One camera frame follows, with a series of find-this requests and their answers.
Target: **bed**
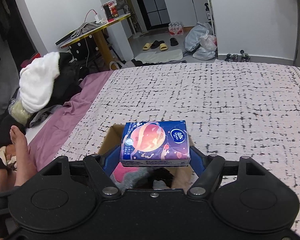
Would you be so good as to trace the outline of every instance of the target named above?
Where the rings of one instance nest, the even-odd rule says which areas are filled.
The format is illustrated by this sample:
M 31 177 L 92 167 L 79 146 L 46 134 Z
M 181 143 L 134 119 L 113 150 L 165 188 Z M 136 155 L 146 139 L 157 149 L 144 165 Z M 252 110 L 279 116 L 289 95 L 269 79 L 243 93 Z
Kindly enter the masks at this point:
M 115 123 L 185 119 L 204 154 L 227 160 L 249 155 L 300 200 L 299 68 L 226 62 L 155 65 L 93 74 L 82 88 L 30 142 L 39 170 L 56 156 L 76 161 L 97 153 Z M 300 211 L 292 229 L 300 235 Z

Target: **pink planet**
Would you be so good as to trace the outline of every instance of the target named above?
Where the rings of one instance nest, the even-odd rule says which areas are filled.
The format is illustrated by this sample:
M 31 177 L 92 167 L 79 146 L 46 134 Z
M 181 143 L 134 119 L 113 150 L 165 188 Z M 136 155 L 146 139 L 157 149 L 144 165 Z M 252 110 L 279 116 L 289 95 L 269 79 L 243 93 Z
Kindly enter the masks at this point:
M 143 134 L 141 128 L 146 126 Z M 158 149 L 164 142 L 166 135 L 164 130 L 156 124 L 144 124 L 136 128 L 130 136 L 133 139 L 133 147 L 141 152 L 151 152 Z

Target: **pack of water bottles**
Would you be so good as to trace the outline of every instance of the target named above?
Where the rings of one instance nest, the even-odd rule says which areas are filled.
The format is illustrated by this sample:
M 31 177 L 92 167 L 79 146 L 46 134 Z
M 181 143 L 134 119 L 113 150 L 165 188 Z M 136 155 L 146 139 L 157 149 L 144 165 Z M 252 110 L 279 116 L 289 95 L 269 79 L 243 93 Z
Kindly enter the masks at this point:
M 182 35 L 184 34 L 183 24 L 180 22 L 169 23 L 170 35 Z

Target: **person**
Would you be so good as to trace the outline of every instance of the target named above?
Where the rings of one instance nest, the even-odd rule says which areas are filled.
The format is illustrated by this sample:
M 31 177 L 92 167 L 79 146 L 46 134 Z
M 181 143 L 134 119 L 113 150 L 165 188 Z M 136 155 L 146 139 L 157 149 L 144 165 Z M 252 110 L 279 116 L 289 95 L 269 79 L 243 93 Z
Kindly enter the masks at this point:
M 18 127 L 12 126 L 10 138 L 16 150 L 17 171 L 8 171 L 0 159 L 0 192 L 23 185 L 37 173 L 37 168 L 29 156 L 25 135 Z

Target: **white rug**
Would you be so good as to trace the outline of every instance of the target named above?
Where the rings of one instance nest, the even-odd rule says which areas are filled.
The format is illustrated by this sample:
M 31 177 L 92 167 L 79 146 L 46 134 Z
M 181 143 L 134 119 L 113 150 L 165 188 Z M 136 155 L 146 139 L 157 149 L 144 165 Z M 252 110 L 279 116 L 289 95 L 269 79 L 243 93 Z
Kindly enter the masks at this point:
M 164 52 L 145 52 L 140 53 L 138 56 L 136 56 L 135 60 L 140 60 L 142 63 L 163 63 L 163 62 L 169 62 L 172 60 L 181 60 L 183 58 L 183 52 L 181 49 L 175 49 L 175 50 L 167 50 Z
M 300 70 L 263 63 L 187 63 L 115 71 L 57 156 L 97 153 L 115 123 L 180 120 L 204 154 L 248 155 L 300 200 Z M 300 234 L 300 212 L 293 225 Z

